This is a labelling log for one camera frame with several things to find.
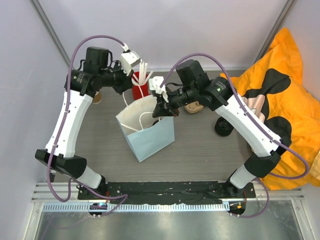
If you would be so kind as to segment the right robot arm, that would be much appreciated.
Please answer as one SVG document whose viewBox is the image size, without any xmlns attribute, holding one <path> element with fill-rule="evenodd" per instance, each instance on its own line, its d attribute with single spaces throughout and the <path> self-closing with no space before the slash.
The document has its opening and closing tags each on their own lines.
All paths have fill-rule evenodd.
<svg viewBox="0 0 320 240">
<path fill-rule="evenodd" d="M 244 187 L 255 178 L 268 175 L 279 163 L 286 151 L 273 140 L 290 146 L 289 138 L 281 138 L 265 126 L 246 106 L 231 85 L 223 77 L 209 79 L 197 60 L 189 59 L 176 68 L 181 80 L 176 90 L 163 85 L 164 78 L 155 76 L 148 80 L 149 90 L 156 97 L 153 118 L 176 117 L 179 108 L 192 102 L 199 102 L 220 115 L 222 123 L 230 125 L 251 146 L 251 156 L 236 169 L 225 182 L 225 193 L 236 198 Z"/>
</svg>

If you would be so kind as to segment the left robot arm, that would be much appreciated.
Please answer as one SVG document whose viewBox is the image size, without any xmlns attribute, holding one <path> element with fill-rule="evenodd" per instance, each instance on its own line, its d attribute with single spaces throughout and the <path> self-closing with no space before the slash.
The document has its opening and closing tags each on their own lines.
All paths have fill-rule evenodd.
<svg viewBox="0 0 320 240">
<path fill-rule="evenodd" d="M 131 50 L 120 55 L 119 60 L 106 48 L 88 47 L 80 67 L 71 72 L 70 82 L 64 85 L 64 99 L 53 134 L 44 149 L 35 152 L 42 164 L 76 179 L 89 187 L 89 194 L 100 200 L 107 192 L 105 178 L 87 165 L 84 157 L 75 154 L 78 134 L 85 114 L 94 97 L 103 87 L 112 87 L 122 94 L 133 87 L 133 67 L 140 57 Z"/>
</svg>

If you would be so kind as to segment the light blue paper bag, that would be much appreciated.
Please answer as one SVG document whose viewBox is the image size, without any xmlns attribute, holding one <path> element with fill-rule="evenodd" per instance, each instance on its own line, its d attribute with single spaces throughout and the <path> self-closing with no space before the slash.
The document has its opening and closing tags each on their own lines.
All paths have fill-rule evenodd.
<svg viewBox="0 0 320 240">
<path fill-rule="evenodd" d="M 139 162 L 175 141 L 173 117 L 152 117 L 156 103 L 157 99 L 148 95 L 133 101 L 116 115 L 126 142 Z"/>
</svg>

